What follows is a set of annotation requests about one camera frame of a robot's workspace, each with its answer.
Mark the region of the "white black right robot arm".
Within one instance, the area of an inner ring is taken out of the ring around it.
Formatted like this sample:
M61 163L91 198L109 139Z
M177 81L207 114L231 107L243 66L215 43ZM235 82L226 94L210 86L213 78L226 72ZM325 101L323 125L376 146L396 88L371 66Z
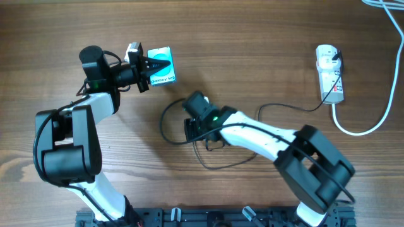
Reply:
M255 120L235 108L218 108L200 91L178 103L189 114L184 121L184 144L220 141L224 146L248 149L270 160L300 200L289 226L321 226L345 194L355 174L347 158L317 128L281 129Z

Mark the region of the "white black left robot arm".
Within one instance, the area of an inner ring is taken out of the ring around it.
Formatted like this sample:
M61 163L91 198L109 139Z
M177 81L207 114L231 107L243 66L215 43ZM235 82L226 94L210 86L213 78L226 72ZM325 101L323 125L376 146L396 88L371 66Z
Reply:
M143 52L139 42L128 45L124 59L108 62L112 52L91 45L79 53L86 74L79 100L35 116L33 164L40 178L74 192L103 226L143 226L127 197L102 172L102 152L96 125L114 115L122 92L137 85L154 86L156 75L175 76L170 47Z

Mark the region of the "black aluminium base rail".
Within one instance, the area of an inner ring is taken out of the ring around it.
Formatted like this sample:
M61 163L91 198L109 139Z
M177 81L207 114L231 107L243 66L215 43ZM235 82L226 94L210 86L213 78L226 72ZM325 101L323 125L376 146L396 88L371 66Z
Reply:
M171 209L134 209L141 218L141 224L132 226L306 226L299 223L295 207L280 206L266 209L255 209L255 217L250 221L241 209L182 209L181 220L172 217ZM78 211L75 226L115 226L109 222L97 221L92 211ZM326 215L319 225L325 227L355 227L355 211L353 207L336 206Z

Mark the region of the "white power strip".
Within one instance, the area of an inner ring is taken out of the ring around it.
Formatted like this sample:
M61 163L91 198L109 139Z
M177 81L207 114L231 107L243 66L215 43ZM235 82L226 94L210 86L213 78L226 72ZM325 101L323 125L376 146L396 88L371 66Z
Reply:
M321 101L328 105L342 102L344 100L342 52L332 45L319 45L316 48L316 68L319 74Z

